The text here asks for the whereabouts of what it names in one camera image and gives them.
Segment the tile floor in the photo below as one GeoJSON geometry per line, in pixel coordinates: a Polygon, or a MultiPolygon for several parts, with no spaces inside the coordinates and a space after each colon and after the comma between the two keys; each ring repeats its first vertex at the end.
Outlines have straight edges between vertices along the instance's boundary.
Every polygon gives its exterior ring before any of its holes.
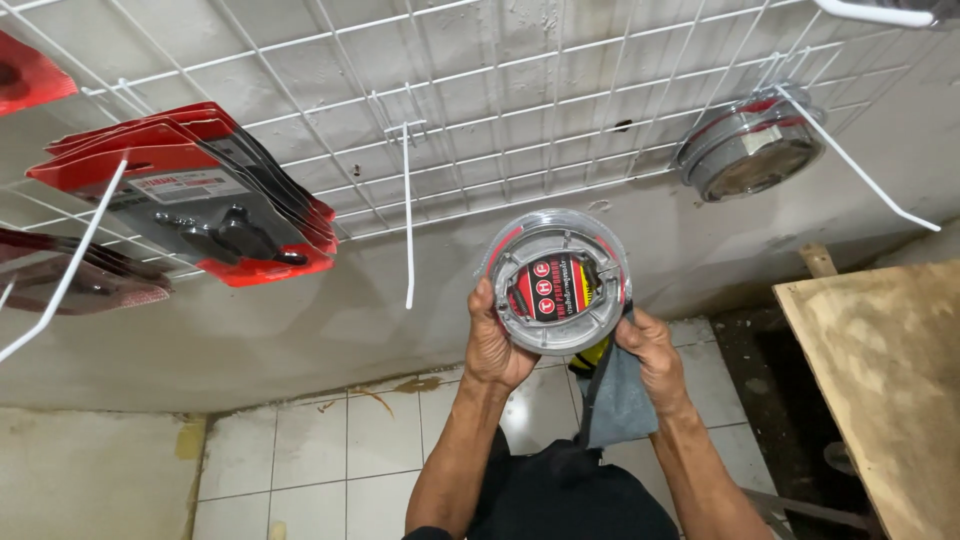
{"type": "MultiPolygon", "coordinates": [[[[733,479],[775,493],[707,320],[671,328],[690,395],[733,479]]],[[[507,403],[500,425],[514,454],[577,431],[581,397],[564,364],[544,358],[507,403]]],[[[395,391],[398,380],[368,388],[373,395],[298,400],[221,419],[206,443],[194,540],[265,540],[274,521],[286,523],[288,540],[398,540],[461,374],[421,376],[442,381],[429,392],[395,391]]],[[[648,439],[614,445],[605,459],[633,473],[676,519],[648,439]]]]}

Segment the black shirt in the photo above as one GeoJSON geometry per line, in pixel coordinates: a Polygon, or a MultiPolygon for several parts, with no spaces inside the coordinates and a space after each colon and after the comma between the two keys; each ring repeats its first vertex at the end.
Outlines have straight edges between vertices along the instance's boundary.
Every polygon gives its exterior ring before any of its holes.
{"type": "MultiPolygon", "coordinates": [[[[598,451],[554,441],[539,454],[492,457],[469,540],[677,540],[666,510],[633,475],[599,464],[598,451]]],[[[450,540],[418,528],[404,540],[450,540]]]]}

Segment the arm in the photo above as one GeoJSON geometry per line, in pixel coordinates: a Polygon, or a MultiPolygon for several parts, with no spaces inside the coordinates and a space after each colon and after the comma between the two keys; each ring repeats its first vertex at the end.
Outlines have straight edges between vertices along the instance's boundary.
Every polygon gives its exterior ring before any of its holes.
{"type": "Polygon", "coordinates": [[[487,457],[510,393],[533,371],[538,356],[504,336],[492,314],[493,291],[482,278],[470,293],[467,361],[450,416],[407,505],[406,533],[441,528],[464,538],[480,497],[487,457]]]}
{"type": "Polygon", "coordinates": [[[634,309],[621,320],[616,341],[642,362],[660,429],[650,435],[686,537],[690,540],[773,540],[713,447],[703,420],[686,394],[684,367],[662,321],[634,309]]]}

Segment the person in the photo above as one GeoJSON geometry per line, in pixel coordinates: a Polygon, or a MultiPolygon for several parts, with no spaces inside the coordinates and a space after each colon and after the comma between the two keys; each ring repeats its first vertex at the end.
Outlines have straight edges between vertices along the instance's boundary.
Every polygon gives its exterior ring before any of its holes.
{"type": "MultiPolygon", "coordinates": [[[[405,540],[639,539],[680,537],[643,485],[597,451],[555,441],[539,454],[510,456],[498,423],[510,393],[539,357],[515,346],[492,311],[482,278],[468,297],[470,332],[460,387],[437,446],[407,506],[405,540]]],[[[733,483],[690,401],[670,330],[639,308],[621,319],[620,347],[642,364],[660,421],[650,440],[688,540],[772,540],[733,483]]]]}

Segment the hand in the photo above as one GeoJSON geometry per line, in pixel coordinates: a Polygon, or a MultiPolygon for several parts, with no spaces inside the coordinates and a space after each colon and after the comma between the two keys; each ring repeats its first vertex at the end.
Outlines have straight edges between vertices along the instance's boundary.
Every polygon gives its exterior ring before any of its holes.
{"type": "Polygon", "coordinates": [[[640,358],[640,380],[658,415],[667,416],[691,405],[684,365],[663,321],[634,307],[634,322],[621,318],[616,325],[616,344],[640,358]]]}
{"type": "Polygon", "coordinates": [[[530,376],[540,355],[520,349],[505,335],[493,313],[493,285],[486,276],[467,297],[467,306],[470,338],[464,378],[513,392],[530,376]]]}

